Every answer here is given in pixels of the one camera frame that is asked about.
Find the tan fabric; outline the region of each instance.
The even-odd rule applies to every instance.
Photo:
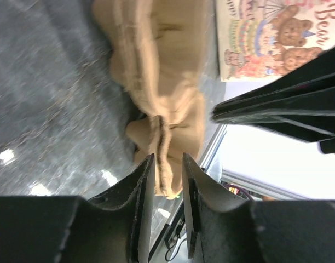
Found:
[[[182,191],[182,154],[197,158],[204,139],[206,0],[94,0],[96,22],[114,48],[109,71],[147,118],[129,123],[135,161],[155,153],[155,193]]]
[[[276,199],[269,196],[263,196],[262,201],[276,201]]]

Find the black plastic part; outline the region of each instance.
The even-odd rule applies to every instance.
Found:
[[[218,104],[213,120],[322,142],[323,153],[335,153],[335,48],[271,84]]]
[[[154,156],[107,191],[0,197],[0,263],[148,262]]]
[[[335,262],[335,201],[245,201],[187,154],[183,187],[193,262]]]
[[[159,248],[159,244],[165,239],[167,233],[170,231],[171,226],[168,224],[165,224],[163,229],[161,230],[157,240],[155,240],[151,251],[149,251],[149,258],[148,258],[148,262],[151,261],[151,259],[153,258],[154,253],[157,251],[157,249]]]
[[[184,225],[184,208],[183,203],[178,209],[174,220],[171,223],[169,231],[166,233],[166,237],[164,239],[165,245],[167,248],[171,247],[171,240],[173,239],[175,242],[175,237],[181,234],[181,230]]]

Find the cartoon bear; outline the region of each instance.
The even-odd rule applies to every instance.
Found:
[[[238,58],[239,53],[232,52],[229,49],[224,52],[224,62],[226,65],[238,66]]]
[[[275,68],[276,72],[280,75],[288,74],[307,62],[314,60],[323,51],[319,47],[286,49],[280,43],[275,43],[275,48],[278,49],[279,52],[274,55],[273,58],[276,61],[283,62],[282,66]]]
[[[307,40],[304,33],[312,28],[310,20],[299,20],[294,16],[299,12],[297,5],[289,5],[276,18],[271,20],[274,29],[278,30],[276,41],[282,45],[302,47]]]

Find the birthday cake illustration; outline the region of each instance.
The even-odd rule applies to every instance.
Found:
[[[229,46],[245,56],[264,56],[273,51],[277,30],[266,20],[233,20],[229,30]]]

